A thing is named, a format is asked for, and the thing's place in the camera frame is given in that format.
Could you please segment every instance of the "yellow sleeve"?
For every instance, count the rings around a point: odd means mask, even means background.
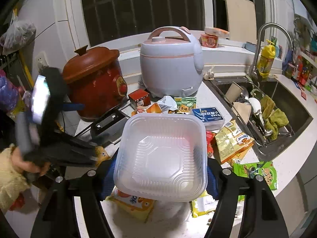
[[[5,149],[0,154],[0,209],[5,214],[19,196],[20,192],[30,188],[26,178],[14,170],[10,155],[15,147]]]

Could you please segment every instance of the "wall socket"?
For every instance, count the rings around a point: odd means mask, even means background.
[[[37,66],[38,70],[40,71],[43,67],[48,66],[46,53],[45,51],[39,52],[39,54],[34,58],[35,65]]]

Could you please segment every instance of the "faucet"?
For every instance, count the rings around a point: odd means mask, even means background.
[[[256,52],[254,55],[253,63],[250,66],[249,73],[248,73],[248,76],[251,79],[255,79],[258,82],[260,82],[262,80],[262,76],[260,75],[259,70],[257,69],[257,61],[259,58],[259,53],[260,53],[260,48],[261,48],[261,36],[263,35],[264,30],[266,30],[267,28],[278,28],[280,31],[282,31],[285,34],[285,36],[287,37],[289,48],[293,50],[292,39],[291,39],[290,35],[287,33],[285,28],[283,28],[282,26],[280,26],[276,23],[273,23],[273,22],[265,23],[264,25],[262,25],[259,29],[259,33],[258,33],[258,37],[257,37]]]

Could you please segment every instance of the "human hand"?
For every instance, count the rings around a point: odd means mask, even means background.
[[[30,161],[24,161],[22,156],[21,156],[21,151],[17,147],[11,154],[11,163],[13,168],[18,172],[18,173],[23,173],[24,171],[30,172],[30,173],[40,173],[40,176],[43,176],[46,174],[46,172],[50,168],[50,163],[45,162],[44,166],[41,168],[37,166],[36,164],[30,162]]]

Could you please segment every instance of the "smartphone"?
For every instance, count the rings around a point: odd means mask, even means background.
[[[50,98],[50,89],[45,77],[39,75],[36,79],[32,93],[32,120],[37,124],[42,124],[44,112]]]

